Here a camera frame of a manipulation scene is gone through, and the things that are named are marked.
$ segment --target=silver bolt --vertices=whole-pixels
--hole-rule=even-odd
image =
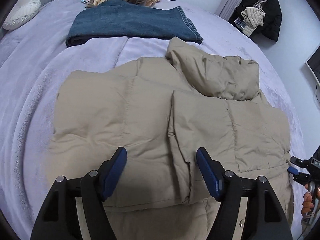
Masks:
[[[224,173],[224,175],[226,175],[227,177],[231,178],[234,175],[234,173],[232,171],[226,171]]]
[[[240,221],[240,227],[241,227],[241,228],[243,228],[243,225],[244,225],[244,219],[242,219],[242,220]]]
[[[267,178],[266,178],[265,176],[260,176],[260,177],[259,177],[259,180],[260,180],[262,183],[267,182]]]
[[[96,171],[96,170],[93,170],[93,171],[90,171],[89,172],[89,176],[90,177],[95,177],[95,176],[97,176],[98,175],[98,172]]]
[[[64,180],[64,176],[58,176],[57,178],[56,178],[56,181],[57,182],[62,182]]]

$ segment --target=finger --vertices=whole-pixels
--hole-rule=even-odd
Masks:
[[[306,213],[309,213],[310,211],[311,211],[310,208],[302,208],[302,209],[301,209],[301,214],[302,214],[302,215],[305,215]]]
[[[312,195],[310,192],[306,192],[303,196],[304,201],[312,202]]]
[[[310,208],[310,209],[314,207],[314,205],[311,202],[307,202],[307,201],[304,201],[302,203],[302,206],[305,208]]]

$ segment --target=jacket sleeve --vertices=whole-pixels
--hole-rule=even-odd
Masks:
[[[276,15],[273,21],[262,31],[262,34],[273,41],[278,41],[281,22],[282,14],[280,12]]]

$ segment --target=lavender blanket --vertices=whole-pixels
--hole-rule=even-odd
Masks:
[[[260,88],[272,106],[288,116],[291,153],[306,158],[299,120],[274,68],[257,45],[216,15],[177,1],[161,0],[156,7],[181,6],[204,38],[210,54],[239,55],[260,66]],[[67,48],[65,39],[79,0],[56,0],[0,41],[0,208],[22,240],[30,239],[33,224],[51,185],[44,177],[43,160],[52,126],[57,91],[74,70],[106,72],[138,57],[163,57],[169,41],[143,38],[95,38]],[[303,187],[295,193],[292,232],[301,232]]]

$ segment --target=black jacket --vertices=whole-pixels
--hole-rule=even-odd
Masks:
[[[238,17],[241,16],[241,12],[245,7],[252,7],[257,0],[242,0],[240,5],[236,7],[236,14]],[[282,21],[281,8],[279,0],[268,0],[262,7],[262,10],[266,13],[263,18],[263,26],[258,26],[252,33],[255,35],[257,33],[262,33],[264,36],[268,37],[273,41],[278,41],[280,33],[280,25]]]

